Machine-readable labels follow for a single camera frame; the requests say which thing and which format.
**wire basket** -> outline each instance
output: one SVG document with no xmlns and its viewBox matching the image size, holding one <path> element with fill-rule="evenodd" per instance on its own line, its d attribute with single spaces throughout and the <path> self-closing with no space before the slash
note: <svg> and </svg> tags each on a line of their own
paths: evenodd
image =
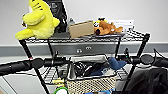
<svg viewBox="0 0 168 94">
<path fill-rule="evenodd" d="M 71 57 L 72 62 L 82 60 L 100 60 L 107 61 L 105 55 L 95 56 L 80 56 Z M 90 77 L 70 77 L 75 76 L 72 65 L 69 67 L 67 86 L 70 94 L 83 94 L 87 92 L 98 92 L 102 90 L 110 90 L 115 87 L 116 82 L 116 71 L 113 71 L 111 75 L 103 76 L 90 76 Z"/>
</svg>

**plush dog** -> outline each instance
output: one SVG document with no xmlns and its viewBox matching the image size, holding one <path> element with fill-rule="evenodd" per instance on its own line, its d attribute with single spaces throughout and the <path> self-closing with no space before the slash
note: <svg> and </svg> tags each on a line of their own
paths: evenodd
<svg viewBox="0 0 168 94">
<path fill-rule="evenodd" d="M 116 28 L 113 22 L 109 24 L 104 20 L 100 20 L 99 27 L 94 27 L 94 32 L 96 35 L 113 34 L 114 32 L 121 33 L 122 30 L 123 27 Z"/>
</svg>

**green object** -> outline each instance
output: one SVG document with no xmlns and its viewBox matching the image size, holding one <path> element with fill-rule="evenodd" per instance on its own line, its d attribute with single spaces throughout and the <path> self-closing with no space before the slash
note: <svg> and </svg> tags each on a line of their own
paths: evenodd
<svg viewBox="0 0 168 94">
<path fill-rule="evenodd" d="M 67 91 L 67 94 L 69 94 L 68 93 L 68 89 L 66 87 L 59 87 L 59 88 L 57 88 L 53 94 L 56 94 L 61 89 L 65 89 Z"/>
</svg>

